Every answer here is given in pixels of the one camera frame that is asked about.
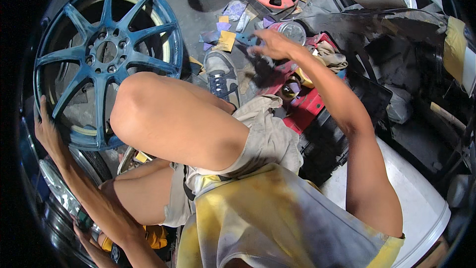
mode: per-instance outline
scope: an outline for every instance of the wheel center bore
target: wheel center bore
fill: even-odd
[[[113,42],[106,41],[99,44],[96,58],[101,63],[109,63],[116,58],[117,53],[116,45]]]

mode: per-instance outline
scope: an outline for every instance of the wheel rim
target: wheel rim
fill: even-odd
[[[92,5],[100,1],[103,1],[100,20],[97,25],[93,25],[79,10],[81,5]],[[177,19],[170,6],[165,0],[124,1],[132,3],[133,6],[119,21],[115,21],[113,0],[95,0],[89,3],[88,0],[70,0],[51,21],[39,46],[33,78],[37,107],[39,98],[45,94],[51,103],[52,117],[58,119],[57,117],[63,115],[68,103],[83,86],[89,82],[94,84],[96,129],[81,128],[75,124],[68,127],[70,146],[77,149],[106,150],[123,144],[116,135],[107,133],[110,130],[107,128],[105,118],[106,91],[111,83],[120,85],[129,76],[129,68],[147,67],[158,74],[180,77],[183,41]],[[131,23],[135,21],[136,16],[144,12],[150,15],[153,26],[131,31]],[[70,20],[74,25],[81,38],[80,45],[48,52],[48,48],[55,45],[56,35],[60,35],[65,20]],[[162,59],[137,50],[141,42],[152,36],[164,39],[159,52]],[[107,60],[101,56],[101,48],[106,45],[116,52]],[[45,67],[58,63],[77,64],[79,69],[67,83],[63,93],[55,100],[51,87],[46,87],[46,83],[43,82],[43,72]]]

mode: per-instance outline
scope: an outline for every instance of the gray cloth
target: gray cloth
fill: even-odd
[[[235,111],[233,117],[249,128],[249,134],[241,155],[228,168],[211,171],[187,166],[185,184],[196,194],[201,188],[202,175],[236,177],[249,174],[266,164],[276,163],[297,174],[304,163],[298,150],[299,135],[288,128],[282,119],[273,117],[272,109],[282,105],[281,98],[274,95],[258,96]],[[194,213],[194,205],[183,187],[184,165],[172,163],[170,202],[165,206],[163,225],[176,228],[185,224]]]
[[[335,49],[328,42],[320,42],[317,49],[326,66],[334,73],[338,73],[341,69],[345,69],[348,66],[345,55],[341,54],[339,50]]]

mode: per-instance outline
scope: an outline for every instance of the purple sandpaper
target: purple sandpaper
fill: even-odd
[[[217,23],[217,30],[218,31],[222,31],[222,30],[229,31],[230,27],[231,27],[230,23],[225,23],[225,22],[218,22]]]
[[[241,1],[232,1],[228,4],[228,7],[223,12],[223,15],[227,15],[231,21],[238,21],[241,14],[245,11],[248,4]]]
[[[203,41],[205,43],[209,43],[209,44],[217,44],[218,39],[220,38],[220,32],[219,31],[202,32],[200,35],[202,36]]]
[[[207,44],[207,43],[203,43],[203,50],[204,50],[204,51],[207,51],[208,49],[211,48],[211,46],[213,46],[213,45]]]
[[[296,82],[289,83],[289,84],[288,84],[288,87],[291,88],[291,90],[292,90],[294,93],[300,92],[299,85],[298,85]]]
[[[273,24],[275,21],[273,20],[273,18],[271,17],[268,17],[268,16],[265,16],[263,18],[263,27],[267,28],[268,26],[270,26],[271,24]]]

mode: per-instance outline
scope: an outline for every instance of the cloth rag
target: cloth rag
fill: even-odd
[[[345,69],[349,64],[346,60],[346,56],[341,54],[339,50],[335,49],[327,41],[320,42],[317,50],[326,66],[336,74],[341,69]]]

